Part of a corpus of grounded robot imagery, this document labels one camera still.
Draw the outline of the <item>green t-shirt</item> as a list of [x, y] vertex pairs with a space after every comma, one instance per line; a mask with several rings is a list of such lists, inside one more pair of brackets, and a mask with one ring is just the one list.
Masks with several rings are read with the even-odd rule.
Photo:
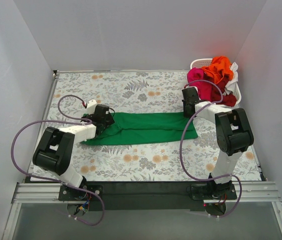
[[82, 141], [88, 146], [156, 144], [180, 141], [188, 123], [182, 112], [124, 113], [99, 136]]

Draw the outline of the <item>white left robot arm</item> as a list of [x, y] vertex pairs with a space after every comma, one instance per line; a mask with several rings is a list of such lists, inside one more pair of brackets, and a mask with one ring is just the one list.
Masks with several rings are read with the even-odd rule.
[[115, 123], [115, 111], [109, 106], [95, 104], [79, 124], [70, 127], [47, 127], [34, 151], [35, 166], [54, 174], [62, 183], [71, 185], [70, 194], [76, 200], [87, 196], [85, 178], [71, 166], [74, 145], [97, 138]]

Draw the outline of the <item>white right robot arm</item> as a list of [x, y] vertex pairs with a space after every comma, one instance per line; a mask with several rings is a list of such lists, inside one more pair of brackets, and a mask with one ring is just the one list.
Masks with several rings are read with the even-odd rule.
[[254, 143], [247, 114], [243, 108], [231, 109], [200, 100], [195, 87], [184, 88], [182, 95], [183, 115], [188, 118], [188, 122], [181, 136], [181, 145], [195, 117], [204, 118], [215, 124], [219, 155], [208, 179], [200, 181], [206, 182], [208, 195], [213, 199], [218, 199], [230, 190], [237, 161]]

